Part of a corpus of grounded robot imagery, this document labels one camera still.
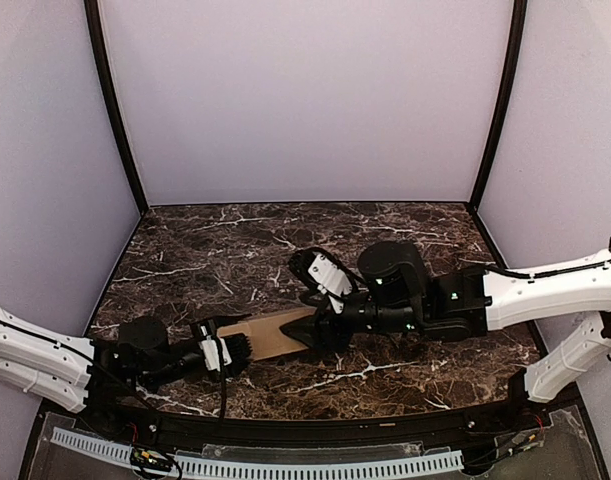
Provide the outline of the brown cardboard box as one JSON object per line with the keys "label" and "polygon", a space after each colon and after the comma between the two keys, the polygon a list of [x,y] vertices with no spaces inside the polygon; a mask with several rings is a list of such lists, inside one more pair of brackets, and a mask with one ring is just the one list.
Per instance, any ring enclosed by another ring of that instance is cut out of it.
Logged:
{"label": "brown cardboard box", "polygon": [[313,315],[313,307],[302,307],[247,317],[234,324],[221,326],[221,338],[244,334],[250,342],[251,360],[260,361],[281,355],[305,351],[308,346],[283,334],[280,327]]}

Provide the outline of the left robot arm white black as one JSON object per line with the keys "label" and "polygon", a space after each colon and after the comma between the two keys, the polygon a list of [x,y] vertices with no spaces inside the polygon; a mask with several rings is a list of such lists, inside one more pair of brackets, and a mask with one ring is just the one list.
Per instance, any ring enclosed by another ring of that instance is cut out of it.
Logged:
{"label": "left robot arm white black", "polygon": [[0,379],[73,413],[192,374],[220,381],[244,370],[252,350],[242,333],[218,336],[218,325],[194,323],[190,338],[170,343],[164,323],[143,316],[107,341],[59,334],[0,306]]}

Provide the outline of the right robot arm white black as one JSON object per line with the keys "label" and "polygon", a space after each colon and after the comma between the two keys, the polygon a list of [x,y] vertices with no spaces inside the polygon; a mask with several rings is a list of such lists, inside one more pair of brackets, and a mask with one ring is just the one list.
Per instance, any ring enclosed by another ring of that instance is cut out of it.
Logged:
{"label": "right robot arm white black", "polygon": [[295,252],[288,265],[308,288],[303,301],[322,299],[312,315],[280,330],[312,349],[342,352],[357,333],[417,332],[458,342],[536,319],[588,313],[524,370],[519,384],[534,403],[550,402],[611,353],[611,238],[593,255],[518,271],[484,265],[431,277],[416,246],[396,241],[367,247],[356,272],[318,247]]}

